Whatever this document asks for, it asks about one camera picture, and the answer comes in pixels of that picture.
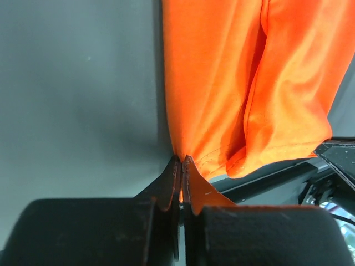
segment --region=black padding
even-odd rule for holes
[[[354,265],[322,209],[208,207],[201,221],[208,265]]]

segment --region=gray wall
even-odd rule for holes
[[[159,1],[0,1],[0,249],[46,197],[133,196],[172,155]]]

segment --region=orange garment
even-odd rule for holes
[[[174,151],[204,178],[312,156],[355,51],[354,0],[163,0]]]

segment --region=orange fabric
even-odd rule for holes
[[[310,157],[355,50],[354,0],[163,0],[174,151],[206,178]]]

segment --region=cable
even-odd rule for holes
[[[333,213],[331,213],[331,216],[334,219],[337,219],[337,220],[340,220],[340,221],[343,221],[343,222],[347,222],[347,223],[352,224],[353,226],[355,226],[355,222],[353,220],[350,220],[349,218],[345,218],[343,216],[336,215],[336,214],[333,214]]]

